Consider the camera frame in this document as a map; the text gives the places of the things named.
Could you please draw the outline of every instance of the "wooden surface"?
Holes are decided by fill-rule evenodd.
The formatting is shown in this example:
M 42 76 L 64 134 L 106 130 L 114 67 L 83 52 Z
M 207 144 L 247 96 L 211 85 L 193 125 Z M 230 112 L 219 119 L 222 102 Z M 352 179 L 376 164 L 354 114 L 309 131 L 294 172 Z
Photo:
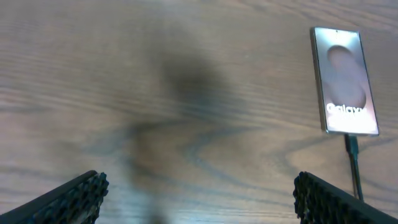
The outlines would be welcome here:
M 90 169 L 111 182 L 98 223 L 298 223 L 301 170 L 352 193 L 311 26 L 362 32 L 364 198 L 398 217 L 395 0 L 0 1 L 0 212 Z

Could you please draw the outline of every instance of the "wood grain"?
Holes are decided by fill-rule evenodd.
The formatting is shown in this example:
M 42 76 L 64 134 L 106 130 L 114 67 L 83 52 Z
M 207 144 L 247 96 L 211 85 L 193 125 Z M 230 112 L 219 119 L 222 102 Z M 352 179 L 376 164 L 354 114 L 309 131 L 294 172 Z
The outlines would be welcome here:
M 94 169 L 98 223 L 298 223 L 306 170 L 352 193 L 320 131 L 309 28 L 358 29 L 381 129 L 364 198 L 398 217 L 393 0 L 0 1 L 0 212 Z

